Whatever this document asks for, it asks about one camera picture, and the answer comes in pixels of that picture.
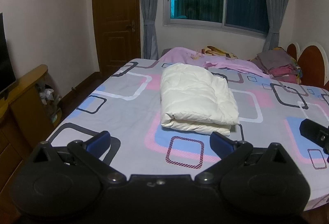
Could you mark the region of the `white puffer jacket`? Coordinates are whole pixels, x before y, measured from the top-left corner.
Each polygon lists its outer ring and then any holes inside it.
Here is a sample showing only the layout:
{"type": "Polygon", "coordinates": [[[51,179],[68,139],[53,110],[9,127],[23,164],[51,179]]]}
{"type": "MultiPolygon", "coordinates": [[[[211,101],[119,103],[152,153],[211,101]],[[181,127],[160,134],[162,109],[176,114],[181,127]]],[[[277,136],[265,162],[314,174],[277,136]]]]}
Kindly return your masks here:
{"type": "Polygon", "coordinates": [[[230,135],[239,111],[225,78],[203,67],[176,63],[162,72],[161,126],[204,135],[230,135]]]}

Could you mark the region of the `stack of folded clothes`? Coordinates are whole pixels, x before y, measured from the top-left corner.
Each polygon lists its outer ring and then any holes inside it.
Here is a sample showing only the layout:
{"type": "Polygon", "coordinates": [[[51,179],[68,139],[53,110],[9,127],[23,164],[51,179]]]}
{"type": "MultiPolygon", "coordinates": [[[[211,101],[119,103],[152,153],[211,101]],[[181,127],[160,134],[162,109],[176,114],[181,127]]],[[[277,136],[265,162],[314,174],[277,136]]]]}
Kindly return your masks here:
{"type": "Polygon", "coordinates": [[[251,59],[251,62],[274,80],[301,84],[302,70],[300,66],[295,58],[281,47],[258,53],[255,58],[251,59]]]}

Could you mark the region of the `patterned bed sheet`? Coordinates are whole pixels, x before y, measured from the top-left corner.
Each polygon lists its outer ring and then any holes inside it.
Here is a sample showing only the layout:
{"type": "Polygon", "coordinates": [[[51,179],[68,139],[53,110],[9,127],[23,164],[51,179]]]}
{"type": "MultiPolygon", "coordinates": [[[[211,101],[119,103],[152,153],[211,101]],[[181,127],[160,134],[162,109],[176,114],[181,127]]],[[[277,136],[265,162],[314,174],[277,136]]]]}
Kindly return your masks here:
{"type": "MultiPolygon", "coordinates": [[[[54,147],[86,141],[101,131],[115,138],[101,160],[125,174],[196,176],[219,161],[208,135],[163,128],[160,80],[168,63],[134,59],[98,86],[49,136],[54,147]]],[[[265,148],[282,144],[311,189],[306,209],[328,202],[327,154],[301,136],[299,126],[311,119],[328,126],[328,91],[281,83],[255,74],[211,68],[227,80],[239,110],[239,125],[230,139],[265,148]]]]}

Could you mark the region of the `red white headboard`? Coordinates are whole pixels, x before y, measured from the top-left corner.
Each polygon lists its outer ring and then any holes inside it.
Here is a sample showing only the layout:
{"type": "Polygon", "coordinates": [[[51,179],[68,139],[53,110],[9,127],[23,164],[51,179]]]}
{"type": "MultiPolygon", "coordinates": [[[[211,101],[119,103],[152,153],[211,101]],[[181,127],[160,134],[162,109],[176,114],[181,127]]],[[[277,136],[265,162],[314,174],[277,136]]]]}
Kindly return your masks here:
{"type": "Polygon", "coordinates": [[[292,42],[286,51],[295,58],[302,70],[302,85],[328,90],[328,57],[319,43],[310,42],[301,49],[297,42],[292,42]]]}

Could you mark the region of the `wooden cabinet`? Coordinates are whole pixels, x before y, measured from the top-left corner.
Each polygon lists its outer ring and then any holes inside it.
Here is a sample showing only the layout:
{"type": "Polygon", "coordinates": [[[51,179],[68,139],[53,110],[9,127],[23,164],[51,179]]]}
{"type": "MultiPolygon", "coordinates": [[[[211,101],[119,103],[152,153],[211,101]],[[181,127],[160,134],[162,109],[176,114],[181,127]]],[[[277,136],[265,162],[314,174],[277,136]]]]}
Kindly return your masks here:
{"type": "Polygon", "coordinates": [[[39,65],[1,99],[1,223],[12,223],[19,216],[9,195],[13,180],[38,142],[54,130],[36,89],[47,72],[47,65],[39,65]]]}

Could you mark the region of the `yellow patterned pillow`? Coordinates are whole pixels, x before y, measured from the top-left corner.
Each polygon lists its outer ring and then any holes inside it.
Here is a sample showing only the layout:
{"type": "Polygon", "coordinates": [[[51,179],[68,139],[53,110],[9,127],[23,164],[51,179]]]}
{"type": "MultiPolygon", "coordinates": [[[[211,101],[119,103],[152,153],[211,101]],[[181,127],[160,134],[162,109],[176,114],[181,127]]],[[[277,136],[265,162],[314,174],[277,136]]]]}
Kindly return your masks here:
{"type": "Polygon", "coordinates": [[[199,53],[204,54],[204,55],[209,55],[209,56],[222,56],[222,57],[227,57],[227,58],[231,58],[231,59],[238,59],[238,57],[231,53],[231,52],[227,52],[225,50],[219,49],[215,46],[211,46],[208,45],[206,47],[204,47],[203,49],[201,49],[199,51],[199,53]]]}

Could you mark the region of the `pink blanket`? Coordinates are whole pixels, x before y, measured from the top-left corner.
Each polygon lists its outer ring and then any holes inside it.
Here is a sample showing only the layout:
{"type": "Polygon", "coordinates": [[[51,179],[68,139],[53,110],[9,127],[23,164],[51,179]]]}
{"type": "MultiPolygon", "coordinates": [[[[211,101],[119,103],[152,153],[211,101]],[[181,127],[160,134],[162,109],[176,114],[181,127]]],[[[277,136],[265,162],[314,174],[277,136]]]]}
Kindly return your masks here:
{"type": "Polygon", "coordinates": [[[210,56],[184,47],[174,47],[160,57],[159,62],[182,63],[203,68],[228,68],[242,73],[251,73],[257,76],[270,79],[270,76],[262,72],[250,61],[232,59],[225,56],[210,56]]]}

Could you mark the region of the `black television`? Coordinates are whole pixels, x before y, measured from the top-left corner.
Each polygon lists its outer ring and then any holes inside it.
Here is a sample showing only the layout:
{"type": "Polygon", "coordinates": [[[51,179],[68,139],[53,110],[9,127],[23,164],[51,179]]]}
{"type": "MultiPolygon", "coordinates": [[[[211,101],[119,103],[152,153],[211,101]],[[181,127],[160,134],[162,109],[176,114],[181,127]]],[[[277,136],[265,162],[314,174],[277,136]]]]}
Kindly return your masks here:
{"type": "Polygon", "coordinates": [[[5,36],[5,28],[3,23],[3,13],[1,13],[0,21],[0,69],[1,69],[1,98],[9,93],[9,87],[16,82],[15,73],[11,64],[8,52],[7,41],[5,36]]]}

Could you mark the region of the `brown wooden door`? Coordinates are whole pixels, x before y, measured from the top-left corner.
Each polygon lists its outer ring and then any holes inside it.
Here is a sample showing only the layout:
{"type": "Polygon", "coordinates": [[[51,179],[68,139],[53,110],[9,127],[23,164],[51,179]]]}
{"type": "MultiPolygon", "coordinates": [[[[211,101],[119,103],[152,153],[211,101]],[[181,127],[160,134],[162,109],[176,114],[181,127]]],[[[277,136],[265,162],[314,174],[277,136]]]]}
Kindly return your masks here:
{"type": "Polygon", "coordinates": [[[141,57],[139,0],[92,0],[96,52],[103,76],[141,57]]]}

